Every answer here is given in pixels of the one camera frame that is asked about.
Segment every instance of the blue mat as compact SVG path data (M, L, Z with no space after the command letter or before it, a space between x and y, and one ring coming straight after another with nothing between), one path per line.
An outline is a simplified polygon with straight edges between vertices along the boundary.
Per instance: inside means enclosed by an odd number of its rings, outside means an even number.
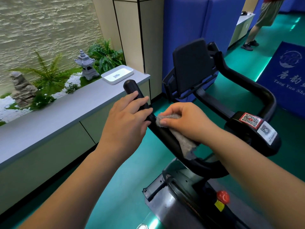
M282 108L305 118L305 47L281 42L257 83L268 88Z

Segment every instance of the finger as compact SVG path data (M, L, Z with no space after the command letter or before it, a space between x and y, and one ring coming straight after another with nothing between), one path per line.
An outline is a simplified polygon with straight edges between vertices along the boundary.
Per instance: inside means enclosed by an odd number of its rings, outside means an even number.
M145 119L153 112L153 108L143 109L135 113L136 118L139 122L145 121Z
M160 125L178 130L180 119L163 118L160 120Z
M139 95L138 91L134 91L133 93L126 95L122 97L120 100L116 102L116 110L122 111L127 107L128 104L130 104L137 96Z
M148 100L149 100L148 96L145 96L144 98L136 99L132 101L130 104L128 104L124 109L124 111L129 112L131 114L135 114L141 106L147 103Z
M151 124L150 121L144 121L141 126L141 137L144 137L146 134L147 127Z
M168 115L171 115L174 113L181 115L184 106L185 106L185 103L181 103L181 102L171 104L164 112L160 113L160 115L168 116Z

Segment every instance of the stone wall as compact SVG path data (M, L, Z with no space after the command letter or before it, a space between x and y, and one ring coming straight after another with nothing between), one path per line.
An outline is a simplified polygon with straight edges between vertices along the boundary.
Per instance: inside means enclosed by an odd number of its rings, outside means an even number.
M92 0L0 0L0 95L13 90L8 69L39 68L34 50L48 62L62 53L60 67L71 68L101 37Z

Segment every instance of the towel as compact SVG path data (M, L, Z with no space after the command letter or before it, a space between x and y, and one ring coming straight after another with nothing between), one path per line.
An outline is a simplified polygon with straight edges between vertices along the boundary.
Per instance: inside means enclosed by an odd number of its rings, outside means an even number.
M161 116L160 114L156 117L156 124L159 127L164 127L162 125L160 125L160 120L164 119L164 118L173 118L173 119L179 119L181 118L180 115L178 114L172 114L172 115L168 115L168 116ZM178 131L170 128L171 133L176 137L176 139L178 140L182 153L183 153L183 157L187 160L194 160L196 159L196 155L193 153L197 146L199 145L198 143L194 142L193 140L187 138L186 136L182 135L181 133L179 133Z

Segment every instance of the forearm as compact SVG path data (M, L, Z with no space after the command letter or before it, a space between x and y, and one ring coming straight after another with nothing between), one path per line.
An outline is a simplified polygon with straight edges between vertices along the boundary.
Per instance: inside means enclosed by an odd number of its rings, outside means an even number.
M208 146L277 228L305 228L305 183L236 136L217 131Z
M94 151L20 228L84 228L120 164Z

